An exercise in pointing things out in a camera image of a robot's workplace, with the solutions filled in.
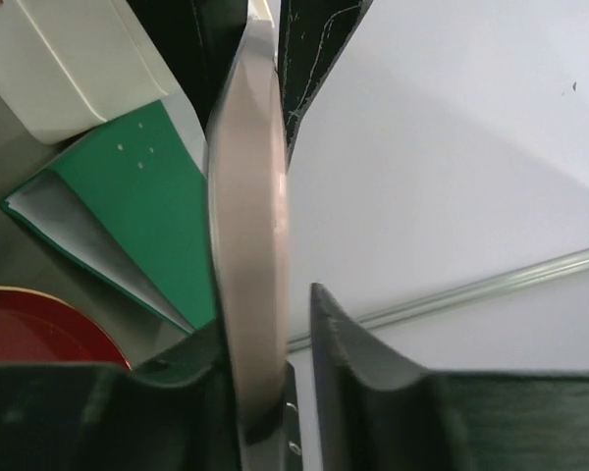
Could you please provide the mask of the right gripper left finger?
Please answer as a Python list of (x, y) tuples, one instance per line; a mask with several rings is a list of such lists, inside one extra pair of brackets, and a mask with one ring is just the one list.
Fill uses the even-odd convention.
[(0, 470), (236, 470), (220, 328), (134, 370), (0, 364)]

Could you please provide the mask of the silver tin lid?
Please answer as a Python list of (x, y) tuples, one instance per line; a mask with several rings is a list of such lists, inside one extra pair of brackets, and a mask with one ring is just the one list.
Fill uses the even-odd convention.
[(270, 22), (248, 20), (207, 129), (211, 253), (243, 439), (267, 438), (286, 382), (288, 192)]

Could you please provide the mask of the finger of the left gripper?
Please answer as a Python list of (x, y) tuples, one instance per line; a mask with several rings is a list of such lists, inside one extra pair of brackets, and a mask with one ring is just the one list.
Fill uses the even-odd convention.
[(130, 0), (203, 129), (224, 86), (247, 19), (245, 0)]

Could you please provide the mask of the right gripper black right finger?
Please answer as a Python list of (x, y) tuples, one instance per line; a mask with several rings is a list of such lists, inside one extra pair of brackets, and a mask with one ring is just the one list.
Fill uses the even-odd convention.
[(589, 373), (445, 371), (309, 298), (327, 470), (589, 470)]

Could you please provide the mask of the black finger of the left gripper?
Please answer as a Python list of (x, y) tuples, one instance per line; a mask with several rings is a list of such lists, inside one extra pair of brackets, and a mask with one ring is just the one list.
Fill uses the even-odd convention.
[(305, 113), (371, 5), (371, 0), (281, 3), (278, 76), (288, 161)]

